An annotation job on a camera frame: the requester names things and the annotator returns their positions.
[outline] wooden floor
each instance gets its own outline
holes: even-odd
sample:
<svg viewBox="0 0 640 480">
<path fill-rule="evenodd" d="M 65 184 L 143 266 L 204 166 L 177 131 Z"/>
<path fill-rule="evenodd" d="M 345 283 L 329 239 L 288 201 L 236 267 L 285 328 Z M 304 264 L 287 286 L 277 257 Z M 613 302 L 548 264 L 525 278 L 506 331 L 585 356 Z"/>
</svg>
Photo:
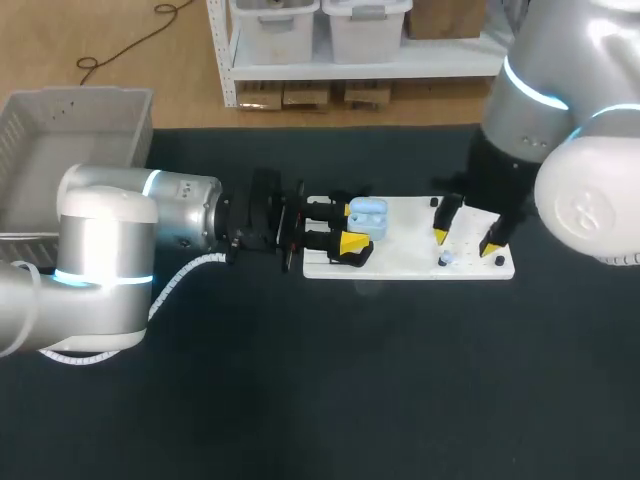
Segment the wooden floor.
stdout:
<svg viewBox="0 0 640 480">
<path fill-rule="evenodd" d="M 76 85 L 79 57 L 108 58 L 162 25 L 158 0 L 0 0 L 0 102 L 14 90 Z M 224 107 L 204 0 L 157 37 L 97 71 L 89 85 L 155 90 L 156 127 L 437 125 L 480 119 L 485 79 L 406 81 L 383 112 L 241 112 Z"/>
</svg>

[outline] robotic arm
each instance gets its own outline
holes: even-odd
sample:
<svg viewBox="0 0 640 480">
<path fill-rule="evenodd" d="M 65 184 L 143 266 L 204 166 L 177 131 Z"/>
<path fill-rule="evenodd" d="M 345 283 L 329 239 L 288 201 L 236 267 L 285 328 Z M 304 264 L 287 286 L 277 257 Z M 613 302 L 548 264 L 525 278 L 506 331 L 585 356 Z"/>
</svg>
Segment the robotic arm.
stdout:
<svg viewBox="0 0 640 480">
<path fill-rule="evenodd" d="M 506 245 L 535 190 L 563 243 L 640 263 L 639 127 L 640 1 L 534 0 L 452 185 L 467 205 L 501 216 L 480 254 Z M 447 220 L 434 225 L 443 241 Z"/>
<path fill-rule="evenodd" d="M 77 165 L 62 178 L 57 197 L 55 273 L 0 263 L 0 357 L 37 349 L 76 365 L 109 358 L 142 340 L 176 278 L 202 263 L 233 263 L 241 250 L 280 251 L 285 272 L 304 247 L 352 266 L 364 264 L 373 250 L 368 235 L 344 231 L 345 201 L 309 204 L 302 182 L 285 192 L 273 170 L 256 170 L 247 194 L 223 193 L 213 177 Z M 304 218 L 337 226 L 305 231 Z M 150 310 L 156 245 L 206 254 L 218 243 L 226 254 L 187 264 Z M 106 353 L 72 361 L 53 351 Z"/>
</svg>

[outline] black table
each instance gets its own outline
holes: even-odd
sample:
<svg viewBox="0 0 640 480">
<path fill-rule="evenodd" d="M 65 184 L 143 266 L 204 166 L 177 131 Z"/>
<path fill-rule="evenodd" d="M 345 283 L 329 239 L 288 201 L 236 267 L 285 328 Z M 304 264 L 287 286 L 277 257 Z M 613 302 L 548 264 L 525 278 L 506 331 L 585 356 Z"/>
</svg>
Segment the black table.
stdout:
<svg viewBox="0 0 640 480">
<path fill-rule="evenodd" d="M 429 194 L 473 127 L 157 131 L 149 166 L 309 194 Z M 194 271 L 144 342 L 91 368 L 0 361 L 0 479 L 637 479 L 640 269 L 531 219 L 510 282 Z M 160 252 L 154 291 L 190 257 Z M 90 321 L 91 312 L 87 312 Z"/>
</svg>

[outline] white plastic plate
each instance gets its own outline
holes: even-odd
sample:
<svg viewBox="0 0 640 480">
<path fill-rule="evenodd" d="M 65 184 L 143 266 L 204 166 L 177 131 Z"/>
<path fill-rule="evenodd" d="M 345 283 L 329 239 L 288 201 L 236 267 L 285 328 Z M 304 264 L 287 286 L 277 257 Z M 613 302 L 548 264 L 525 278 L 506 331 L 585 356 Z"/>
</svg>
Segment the white plastic plate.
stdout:
<svg viewBox="0 0 640 480">
<path fill-rule="evenodd" d="M 432 197 L 380 197 L 387 201 L 388 230 L 384 240 L 375 242 L 369 261 L 362 268 L 331 263 L 326 252 L 304 251 L 303 272 L 307 278 L 334 280 L 510 280 L 515 266 L 509 247 L 480 258 L 479 245 L 498 216 L 462 207 L 442 247 L 433 235 L 436 208 Z M 327 197 L 309 197 L 309 202 L 328 203 Z M 328 232 L 323 222 L 307 220 L 306 230 Z M 438 259 L 445 250 L 454 262 L 441 267 Z M 502 267 L 495 264 L 502 255 Z"/>
</svg>

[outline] white shelf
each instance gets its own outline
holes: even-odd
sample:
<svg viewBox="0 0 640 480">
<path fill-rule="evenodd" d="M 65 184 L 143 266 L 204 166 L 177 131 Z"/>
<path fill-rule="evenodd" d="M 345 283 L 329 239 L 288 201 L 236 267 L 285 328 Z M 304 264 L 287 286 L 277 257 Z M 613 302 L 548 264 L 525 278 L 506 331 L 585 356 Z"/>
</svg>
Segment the white shelf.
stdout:
<svg viewBox="0 0 640 480">
<path fill-rule="evenodd" d="M 249 60 L 241 31 L 232 41 L 233 80 L 357 80 L 372 78 L 434 78 L 495 76 L 500 71 L 513 37 L 504 15 L 489 8 L 487 24 L 480 38 L 457 40 L 409 40 L 403 38 L 392 62 L 339 65 L 333 63 L 328 18 L 316 15 L 314 52 L 311 63 L 254 65 Z"/>
</svg>

